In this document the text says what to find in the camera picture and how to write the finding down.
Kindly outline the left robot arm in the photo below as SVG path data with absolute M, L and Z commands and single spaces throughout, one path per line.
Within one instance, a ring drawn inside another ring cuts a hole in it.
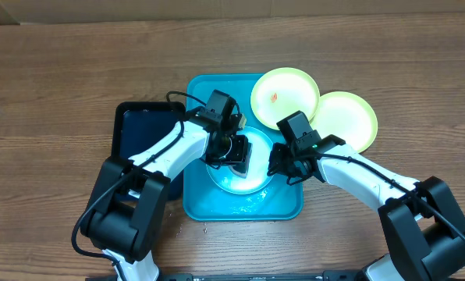
M 246 117 L 230 95 L 214 90 L 207 102 L 177 112 L 174 128 L 131 158 L 108 157 L 91 197 L 73 227 L 73 249 L 107 259 L 114 280 L 156 280 L 151 251 L 157 239 L 171 182 L 199 159 L 213 169 L 229 167 L 247 176 L 251 146 L 240 134 Z

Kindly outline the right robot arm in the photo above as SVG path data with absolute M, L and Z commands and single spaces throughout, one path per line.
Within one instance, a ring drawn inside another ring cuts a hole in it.
M 285 141 L 274 144 L 268 175 L 284 175 L 290 186 L 314 177 L 378 213 L 388 252 L 357 280 L 452 280 L 465 267 L 465 215 L 443 180 L 383 168 L 337 136 L 320 137 L 301 111 L 277 126 Z

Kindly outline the green scrubbing sponge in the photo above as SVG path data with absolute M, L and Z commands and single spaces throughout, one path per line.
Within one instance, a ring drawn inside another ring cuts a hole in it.
M 229 167 L 230 171 L 240 178 L 246 179 L 249 170 L 249 162 L 239 162 Z

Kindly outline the yellow plate with long stain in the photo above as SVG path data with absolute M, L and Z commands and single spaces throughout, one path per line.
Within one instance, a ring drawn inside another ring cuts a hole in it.
M 362 97 L 347 91 L 323 94 L 310 124 L 321 138 L 335 135 L 359 153 L 366 151 L 378 134 L 374 109 Z

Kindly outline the yellow plate with small stain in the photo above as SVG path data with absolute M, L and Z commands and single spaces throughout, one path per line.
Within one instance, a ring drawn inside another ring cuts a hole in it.
M 251 91 L 250 105 L 264 126 L 277 130 L 278 121 L 297 111 L 311 120 L 320 96 L 319 87 L 309 74 L 300 69 L 282 67 L 259 78 Z

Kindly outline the light blue plate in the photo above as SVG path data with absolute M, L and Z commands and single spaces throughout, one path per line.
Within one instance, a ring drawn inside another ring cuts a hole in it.
M 250 160 L 245 176 L 233 172 L 230 166 L 220 169 L 208 166 L 207 171 L 212 181 L 224 191 L 239 195 L 252 194 L 264 188 L 272 179 L 267 176 L 267 172 L 273 142 L 265 133 L 251 126 L 246 126 L 240 134 L 245 135 L 251 143 Z

